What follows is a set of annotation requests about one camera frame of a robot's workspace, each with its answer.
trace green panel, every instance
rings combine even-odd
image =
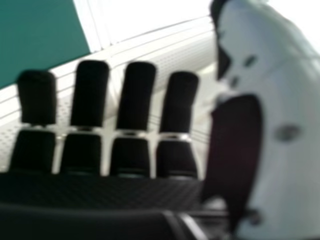
[[[0,0],[0,88],[89,53],[72,0]]]

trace robotic hand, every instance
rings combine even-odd
[[[227,109],[238,100],[230,112],[244,107],[243,114],[251,114],[245,108],[248,101],[239,103],[250,97],[251,109],[258,112],[255,123],[259,122],[256,138],[250,138],[250,128],[242,131],[242,138],[240,131],[233,130],[235,139],[255,140],[236,151],[233,161],[239,162],[233,165],[228,165],[228,156],[223,159],[214,153],[219,149],[213,133],[202,199],[225,198],[231,229],[240,239],[320,238],[319,54],[297,27],[263,1],[215,0],[211,14],[217,35],[218,80],[236,95],[220,107]],[[213,113],[218,125],[220,107]],[[232,117],[235,122],[244,121],[244,128],[252,120],[241,114]],[[220,147],[233,151],[231,146]],[[239,172],[237,165],[247,168]],[[224,176],[218,184],[223,189],[213,177],[221,171]]]

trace green surface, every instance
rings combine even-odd
[[[72,0],[0,0],[0,88],[89,53]]]

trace green board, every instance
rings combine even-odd
[[[72,0],[0,0],[0,88],[89,53]]]

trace white robotic arm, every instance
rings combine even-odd
[[[220,9],[212,12],[224,54],[219,80],[238,95],[256,96],[263,115],[260,161],[246,206],[259,212],[261,223],[243,218],[235,234],[246,240],[320,238],[319,54],[263,1],[216,1]]]

